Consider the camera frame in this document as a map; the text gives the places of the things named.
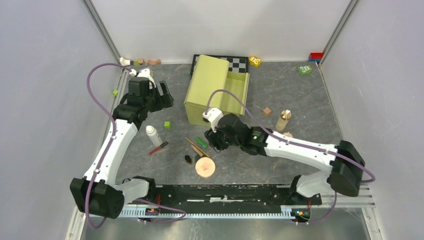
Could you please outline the wooden stick brush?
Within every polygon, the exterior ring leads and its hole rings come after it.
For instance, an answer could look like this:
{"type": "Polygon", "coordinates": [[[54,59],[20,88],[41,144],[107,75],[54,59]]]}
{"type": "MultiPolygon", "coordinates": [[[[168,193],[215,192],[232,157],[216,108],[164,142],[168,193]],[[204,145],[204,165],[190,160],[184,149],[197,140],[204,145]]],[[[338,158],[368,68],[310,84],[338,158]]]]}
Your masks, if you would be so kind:
{"type": "Polygon", "coordinates": [[[199,155],[202,157],[207,157],[209,158],[210,155],[207,154],[204,150],[202,150],[199,146],[197,146],[193,141],[191,141],[188,137],[184,137],[189,143],[190,143],[190,147],[199,155]]]}

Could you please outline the round wooden disc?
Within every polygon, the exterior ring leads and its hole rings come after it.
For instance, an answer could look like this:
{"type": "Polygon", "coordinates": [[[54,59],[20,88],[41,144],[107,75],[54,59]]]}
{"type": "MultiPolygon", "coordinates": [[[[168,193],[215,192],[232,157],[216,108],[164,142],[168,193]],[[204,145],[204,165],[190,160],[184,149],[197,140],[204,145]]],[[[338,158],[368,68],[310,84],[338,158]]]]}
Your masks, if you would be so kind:
{"type": "Polygon", "coordinates": [[[209,157],[201,157],[195,163],[195,171],[202,178],[211,177],[216,170],[215,162],[209,157]]]}

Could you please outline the small black compact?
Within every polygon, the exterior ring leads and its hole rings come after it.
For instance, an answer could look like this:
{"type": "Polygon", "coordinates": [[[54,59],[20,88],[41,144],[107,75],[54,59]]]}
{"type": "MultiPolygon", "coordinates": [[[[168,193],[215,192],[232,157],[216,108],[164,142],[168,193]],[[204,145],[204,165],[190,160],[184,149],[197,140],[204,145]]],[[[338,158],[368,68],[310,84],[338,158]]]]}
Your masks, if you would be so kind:
{"type": "Polygon", "coordinates": [[[190,155],[185,155],[184,160],[187,164],[191,165],[193,163],[193,159],[190,155]]]}

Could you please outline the green makeup organizer box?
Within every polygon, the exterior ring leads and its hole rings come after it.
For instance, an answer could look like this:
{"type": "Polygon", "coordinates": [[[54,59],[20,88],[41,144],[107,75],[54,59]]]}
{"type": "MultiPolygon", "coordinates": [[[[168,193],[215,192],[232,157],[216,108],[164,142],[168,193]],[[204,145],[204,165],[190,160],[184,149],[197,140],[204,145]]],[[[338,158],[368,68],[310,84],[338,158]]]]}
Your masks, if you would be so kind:
{"type": "Polygon", "coordinates": [[[204,54],[197,56],[184,100],[188,122],[191,125],[208,126],[202,118],[209,108],[218,108],[223,114],[243,115],[245,110],[229,94],[217,92],[211,100],[209,98],[216,90],[227,90],[245,103],[249,78],[249,73],[229,71],[227,60],[204,54]]]}

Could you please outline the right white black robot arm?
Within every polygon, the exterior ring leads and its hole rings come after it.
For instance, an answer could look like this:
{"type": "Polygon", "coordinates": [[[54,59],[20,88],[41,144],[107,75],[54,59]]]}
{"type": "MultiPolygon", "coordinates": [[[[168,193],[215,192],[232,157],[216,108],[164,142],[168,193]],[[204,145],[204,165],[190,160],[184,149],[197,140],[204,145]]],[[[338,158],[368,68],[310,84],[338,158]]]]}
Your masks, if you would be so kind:
{"type": "Polygon", "coordinates": [[[269,128],[249,127],[235,114],[223,115],[217,108],[202,116],[210,124],[204,135],[219,151],[234,146],[252,156],[284,158],[318,169],[293,179],[288,191],[293,203],[302,204],[316,194],[332,192],[347,197],[359,195],[365,161],[351,142],[321,144],[288,137],[269,128]]]}

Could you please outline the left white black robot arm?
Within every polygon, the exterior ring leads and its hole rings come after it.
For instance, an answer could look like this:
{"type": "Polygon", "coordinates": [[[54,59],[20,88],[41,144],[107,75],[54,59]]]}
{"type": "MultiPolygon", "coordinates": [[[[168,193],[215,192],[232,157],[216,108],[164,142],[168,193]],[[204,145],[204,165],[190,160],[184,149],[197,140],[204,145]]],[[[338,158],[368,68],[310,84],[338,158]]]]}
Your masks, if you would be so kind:
{"type": "Polygon", "coordinates": [[[128,146],[148,113],[170,108],[173,103],[165,81],[153,84],[147,77],[130,79],[128,93],[112,112],[109,132],[96,159],[82,178],[74,178],[70,183],[80,212],[116,219],[126,204],[137,199],[145,204],[156,200],[157,190],[152,178],[134,177],[117,185],[116,177],[128,146]]]}

